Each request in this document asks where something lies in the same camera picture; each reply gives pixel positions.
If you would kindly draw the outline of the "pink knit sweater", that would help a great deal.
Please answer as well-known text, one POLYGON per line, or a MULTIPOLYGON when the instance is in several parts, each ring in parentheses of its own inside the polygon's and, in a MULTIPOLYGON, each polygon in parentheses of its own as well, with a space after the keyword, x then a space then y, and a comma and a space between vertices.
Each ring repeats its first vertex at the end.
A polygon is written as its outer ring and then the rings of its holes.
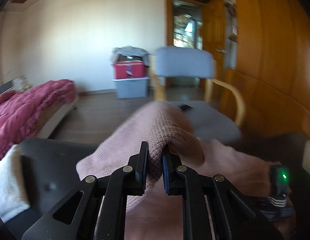
POLYGON ((166 102, 136 111, 76 165, 93 179, 81 219, 94 239, 288 239, 292 203, 275 198, 272 164, 204 144, 166 102))

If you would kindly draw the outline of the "grey chair with wooden arms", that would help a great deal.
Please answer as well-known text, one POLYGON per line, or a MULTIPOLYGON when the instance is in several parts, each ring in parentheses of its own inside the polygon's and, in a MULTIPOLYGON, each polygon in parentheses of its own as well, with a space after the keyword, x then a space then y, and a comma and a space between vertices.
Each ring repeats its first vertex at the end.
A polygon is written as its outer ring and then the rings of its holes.
POLYGON ((237 88, 215 77, 216 62, 204 50, 165 46, 151 57, 150 74, 154 84, 154 98, 176 107, 186 104, 192 110, 183 112, 196 137, 203 142, 216 139, 229 145, 242 138, 246 105, 237 88), (222 114, 213 92, 224 88, 235 99, 235 119, 222 114))

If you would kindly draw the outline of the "white knit folded garment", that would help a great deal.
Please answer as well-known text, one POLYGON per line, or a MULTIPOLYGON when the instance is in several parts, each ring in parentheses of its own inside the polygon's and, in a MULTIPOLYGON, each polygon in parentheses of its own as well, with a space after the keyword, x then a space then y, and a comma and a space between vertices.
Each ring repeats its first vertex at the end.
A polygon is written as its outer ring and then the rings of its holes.
POLYGON ((13 145, 0 161, 0 218, 5 223, 30 207, 20 153, 13 145))

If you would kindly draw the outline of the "wooden wardrobe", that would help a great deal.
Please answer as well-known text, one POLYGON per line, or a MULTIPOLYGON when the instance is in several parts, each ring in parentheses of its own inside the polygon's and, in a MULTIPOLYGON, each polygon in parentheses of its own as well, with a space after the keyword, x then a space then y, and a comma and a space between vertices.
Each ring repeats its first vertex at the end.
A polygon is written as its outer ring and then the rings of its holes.
MULTIPOLYGON (((196 0, 213 12, 221 0, 196 0)), ((226 82, 246 104, 242 130, 310 138, 310 19, 298 0, 236 0, 237 63, 226 82)))

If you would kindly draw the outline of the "smartphone on chair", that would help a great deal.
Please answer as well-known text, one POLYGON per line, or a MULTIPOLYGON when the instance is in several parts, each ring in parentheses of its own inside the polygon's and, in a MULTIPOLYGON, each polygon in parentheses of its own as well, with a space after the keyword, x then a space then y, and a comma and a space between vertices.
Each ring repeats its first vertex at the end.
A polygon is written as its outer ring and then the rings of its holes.
POLYGON ((179 105, 177 108, 182 112, 192 110, 192 107, 186 104, 179 105))

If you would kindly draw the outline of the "pink ruffled bedding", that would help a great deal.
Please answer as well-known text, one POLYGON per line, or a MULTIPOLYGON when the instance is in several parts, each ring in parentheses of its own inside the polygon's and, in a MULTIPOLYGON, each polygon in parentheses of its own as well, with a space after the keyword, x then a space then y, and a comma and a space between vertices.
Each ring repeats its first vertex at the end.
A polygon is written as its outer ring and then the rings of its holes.
POLYGON ((74 103, 73 81, 48 81, 24 92, 11 90, 0 95, 0 160, 15 144, 35 137, 49 114, 63 104, 74 103))

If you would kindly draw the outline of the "grey plastic bin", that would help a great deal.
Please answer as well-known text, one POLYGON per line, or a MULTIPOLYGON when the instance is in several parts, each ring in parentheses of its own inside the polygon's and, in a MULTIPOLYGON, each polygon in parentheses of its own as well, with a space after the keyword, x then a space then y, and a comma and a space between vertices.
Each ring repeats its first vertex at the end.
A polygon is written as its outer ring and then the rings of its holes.
POLYGON ((148 77, 114 79, 117 97, 119 99, 147 97, 149 80, 148 77))

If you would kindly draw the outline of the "red storage box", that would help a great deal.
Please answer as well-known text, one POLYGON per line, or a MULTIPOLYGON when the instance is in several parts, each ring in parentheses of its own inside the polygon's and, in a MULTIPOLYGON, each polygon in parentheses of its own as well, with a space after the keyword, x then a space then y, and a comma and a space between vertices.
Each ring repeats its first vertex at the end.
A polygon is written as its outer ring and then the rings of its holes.
POLYGON ((122 61, 113 64, 115 79, 142 78, 146 76, 143 61, 122 61))

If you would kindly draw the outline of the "grey cloth on box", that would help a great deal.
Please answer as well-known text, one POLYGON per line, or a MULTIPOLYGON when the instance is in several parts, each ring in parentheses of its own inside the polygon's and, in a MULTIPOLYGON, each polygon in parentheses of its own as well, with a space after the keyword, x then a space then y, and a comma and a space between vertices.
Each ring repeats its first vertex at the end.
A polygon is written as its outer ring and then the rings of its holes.
POLYGON ((110 61, 114 63, 118 58, 118 55, 123 56, 138 56, 142 58, 143 63, 148 66, 149 65, 149 52, 137 47, 125 46, 122 48, 113 48, 110 61))

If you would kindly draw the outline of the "wooden door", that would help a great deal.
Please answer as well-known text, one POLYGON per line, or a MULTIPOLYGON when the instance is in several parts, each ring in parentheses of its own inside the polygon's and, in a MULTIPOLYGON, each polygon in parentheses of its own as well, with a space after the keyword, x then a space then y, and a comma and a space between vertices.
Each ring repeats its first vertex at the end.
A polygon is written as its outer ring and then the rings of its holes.
POLYGON ((226 13, 224 0, 210 0, 202 8, 202 37, 203 49, 208 51, 216 61, 216 79, 224 76, 226 13))

